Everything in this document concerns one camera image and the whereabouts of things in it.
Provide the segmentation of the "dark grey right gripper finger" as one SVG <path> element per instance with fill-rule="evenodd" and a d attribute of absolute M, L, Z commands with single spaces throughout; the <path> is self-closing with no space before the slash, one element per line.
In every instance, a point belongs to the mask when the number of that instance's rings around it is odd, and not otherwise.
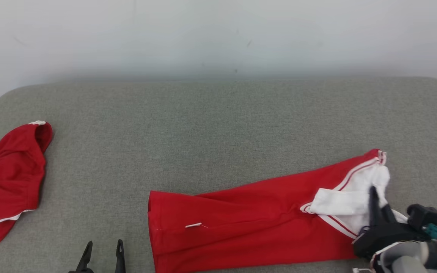
<path fill-rule="evenodd" d="M 380 206 L 380 199 L 375 186 L 369 189 L 369 227 L 396 223 L 395 215 L 389 204 Z"/>

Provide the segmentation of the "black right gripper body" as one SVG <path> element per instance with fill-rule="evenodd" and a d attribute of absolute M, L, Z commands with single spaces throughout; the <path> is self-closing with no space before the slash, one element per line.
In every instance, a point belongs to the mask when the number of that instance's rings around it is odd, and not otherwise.
<path fill-rule="evenodd" d="M 359 236 L 353 241 L 355 256 L 361 259 L 371 259 L 375 252 L 397 242 L 426 242 L 431 238 L 423 231 L 417 231 L 406 223 L 387 223 L 375 226 L 365 226 Z"/>

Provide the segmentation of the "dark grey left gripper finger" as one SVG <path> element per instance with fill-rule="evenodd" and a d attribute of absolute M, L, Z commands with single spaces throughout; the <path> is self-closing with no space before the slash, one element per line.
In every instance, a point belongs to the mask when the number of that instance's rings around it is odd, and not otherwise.
<path fill-rule="evenodd" d="M 116 247 L 115 273 L 126 273 L 125 252 L 123 240 L 118 240 Z"/>
<path fill-rule="evenodd" d="M 88 267 L 88 264 L 91 260 L 91 253 L 93 248 L 93 242 L 89 241 L 86 245 L 85 250 L 83 251 L 83 255 L 80 258 L 80 261 L 78 263 L 78 266 L 76 268 L 77 273 L 92 273 L 93 270 Z"/>

